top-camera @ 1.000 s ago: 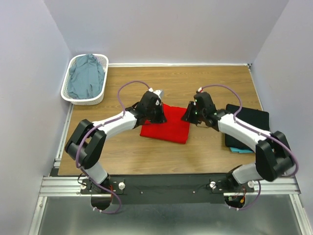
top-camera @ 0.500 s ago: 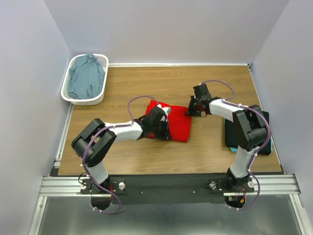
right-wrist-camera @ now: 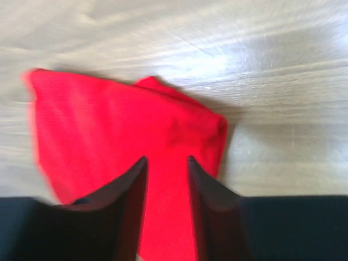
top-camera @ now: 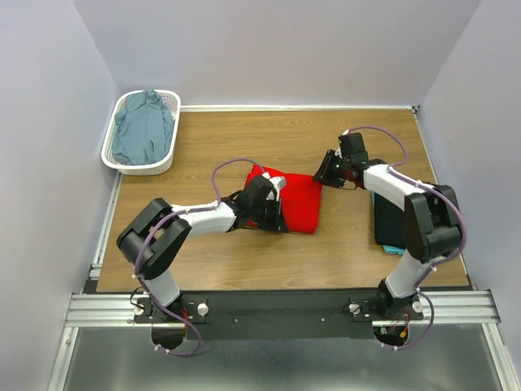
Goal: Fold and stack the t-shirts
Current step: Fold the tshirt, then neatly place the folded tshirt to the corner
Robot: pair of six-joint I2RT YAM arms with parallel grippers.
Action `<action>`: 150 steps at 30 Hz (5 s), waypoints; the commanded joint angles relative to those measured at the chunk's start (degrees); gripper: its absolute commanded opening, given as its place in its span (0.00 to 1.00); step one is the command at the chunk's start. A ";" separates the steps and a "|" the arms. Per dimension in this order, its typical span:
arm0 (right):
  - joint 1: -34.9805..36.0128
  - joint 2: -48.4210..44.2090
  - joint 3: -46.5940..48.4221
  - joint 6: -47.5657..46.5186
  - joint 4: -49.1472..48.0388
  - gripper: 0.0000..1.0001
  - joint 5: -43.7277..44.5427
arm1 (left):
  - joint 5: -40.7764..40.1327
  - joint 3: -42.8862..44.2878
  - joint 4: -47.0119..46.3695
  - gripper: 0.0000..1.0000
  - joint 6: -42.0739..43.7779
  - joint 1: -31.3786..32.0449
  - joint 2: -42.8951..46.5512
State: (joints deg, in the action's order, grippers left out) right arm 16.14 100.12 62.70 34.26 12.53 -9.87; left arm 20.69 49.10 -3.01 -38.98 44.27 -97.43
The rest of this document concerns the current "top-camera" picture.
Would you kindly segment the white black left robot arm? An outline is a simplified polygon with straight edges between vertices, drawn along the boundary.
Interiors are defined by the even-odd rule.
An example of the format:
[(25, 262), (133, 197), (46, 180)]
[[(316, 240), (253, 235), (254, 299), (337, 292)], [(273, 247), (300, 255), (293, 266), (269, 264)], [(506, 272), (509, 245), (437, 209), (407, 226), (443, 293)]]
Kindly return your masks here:
[(181, 290), (169, 267), (184, 242), (199, 235), (228, 233), (252, 223), (258, 228), (287, 233), (282, 212), (283, 176), (256, 175), (241, 191), (209, 204), (190, 206), (151, 201), (120, 233), (116, 246), (151, 297), (152, 311), (164, 322), (180, 319)]

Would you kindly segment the red t shirt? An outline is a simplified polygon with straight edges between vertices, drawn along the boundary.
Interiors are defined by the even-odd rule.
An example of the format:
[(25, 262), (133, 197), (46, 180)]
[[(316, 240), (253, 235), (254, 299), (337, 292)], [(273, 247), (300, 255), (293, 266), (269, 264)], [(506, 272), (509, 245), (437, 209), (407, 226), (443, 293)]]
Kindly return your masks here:
[(319, 223), (322, 185), (314, 182), (310, 175), (284, 173), (267, 166), (264, 166), (264, 170), (271, 178), (286, 179), (286, 186), (281, 190), (282, 228), (278, 230), (256, 222), (249, 222), (247, 225), (262, 231), (314, 234)]

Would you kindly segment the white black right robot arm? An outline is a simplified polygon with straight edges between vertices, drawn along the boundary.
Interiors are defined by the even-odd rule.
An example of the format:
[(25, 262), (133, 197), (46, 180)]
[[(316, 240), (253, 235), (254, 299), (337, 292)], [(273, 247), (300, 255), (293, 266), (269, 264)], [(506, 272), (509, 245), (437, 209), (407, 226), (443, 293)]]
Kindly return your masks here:
[(339, 147), (326, 152), (313, 181), (333, 188), (349, 181), (403, 212), (404, 254), (381, 280), (372, 301), (380, 317), (393, 319), (411, 304), (432, 270), (459, 256), (466, 228), (452, 187), (412, 179), (381, 159), (371, 159), (358, 131), (356, 127), (339, 136)]

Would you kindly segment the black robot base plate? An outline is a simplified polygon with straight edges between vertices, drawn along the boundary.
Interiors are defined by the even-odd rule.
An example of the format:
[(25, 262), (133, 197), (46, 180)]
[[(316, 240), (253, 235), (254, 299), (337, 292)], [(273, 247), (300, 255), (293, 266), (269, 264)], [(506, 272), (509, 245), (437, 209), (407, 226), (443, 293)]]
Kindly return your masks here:
[(135, 323), (150, 325), (155, 343), (384, 336), (403, 345), (422, 304), (416, 296), (383, 304), (374, 289), (184, 292), (168, 313), (148, 297), (133, 303)]

